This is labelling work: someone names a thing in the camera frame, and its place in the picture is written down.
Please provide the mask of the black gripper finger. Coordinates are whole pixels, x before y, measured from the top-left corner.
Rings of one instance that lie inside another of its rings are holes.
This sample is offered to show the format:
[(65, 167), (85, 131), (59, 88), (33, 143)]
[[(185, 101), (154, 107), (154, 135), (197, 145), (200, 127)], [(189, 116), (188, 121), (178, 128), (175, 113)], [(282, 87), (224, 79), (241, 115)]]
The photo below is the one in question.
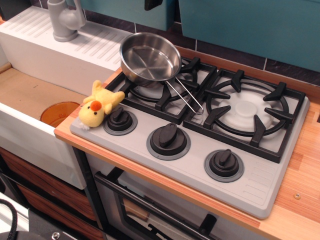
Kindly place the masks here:
[(144, 10), (150, 11), (163, 3), (163, 0), (144, 0)]

